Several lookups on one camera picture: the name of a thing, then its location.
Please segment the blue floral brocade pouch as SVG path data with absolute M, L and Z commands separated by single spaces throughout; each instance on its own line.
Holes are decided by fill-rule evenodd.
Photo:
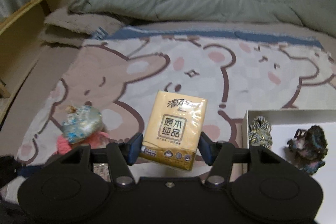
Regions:
M 93 106 L 68 106 L 62 122 L 62 136 L 70 144 L 79 143 L 104 127 L 101 112 Z

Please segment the pink white crochet toy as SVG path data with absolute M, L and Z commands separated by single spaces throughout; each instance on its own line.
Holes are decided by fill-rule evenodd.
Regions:
M 104 148 L 109 143 L 109 135 L 105 132 L 99 131 L 93 133 L 88 138 L 75 143 L 71 144 L 65 137 L 60 135 L 56 142 L 56 152 L 54 155 L 64 155 L 74 149 L 75 147 L 82 145 L 82 144 L 89 144 L 91 148 Z

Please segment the cartoon bear blanket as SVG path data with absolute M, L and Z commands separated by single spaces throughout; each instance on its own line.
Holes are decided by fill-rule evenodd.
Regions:
M 145 132 L 157 92 L 208 101 L 203 131 L 238 144 L 247 110 L 334 109 L 335 62 L 313 39 L 230 32 L 123 30 L 88 40 L 38 112 L 18 160 L 45 163 L 68 106 L 87 104 L 102 115 L 98 145 Z

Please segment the multicolour twisted rope knot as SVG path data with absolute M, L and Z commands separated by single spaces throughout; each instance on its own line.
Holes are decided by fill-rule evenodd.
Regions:
M 257 116 L 248 126 L 248 141 L 250 145 L 258 144 L 272 149 L 272 126 L 264 116 Z

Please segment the yellow tissue packet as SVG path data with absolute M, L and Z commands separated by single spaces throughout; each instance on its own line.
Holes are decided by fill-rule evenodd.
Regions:
M 207 100 L 159 91 L 147 123 L 139 156 L 191 171 L 205 119 Z

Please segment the left wooden shelf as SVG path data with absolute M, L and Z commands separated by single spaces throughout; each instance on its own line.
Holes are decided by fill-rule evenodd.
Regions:
M 44 51 L 38 35 L 47 15 L 70 0 L 31 0 L 1 22 L 1 120 Z

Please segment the beige fluffy folded blanket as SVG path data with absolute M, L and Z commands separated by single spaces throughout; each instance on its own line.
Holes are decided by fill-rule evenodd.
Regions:
M 45 44 L 80 47 L 96 31 L 113 34 L 133 19 L 114 14 L 76 14 L 64 6 L 46 16 L 38 39 Z

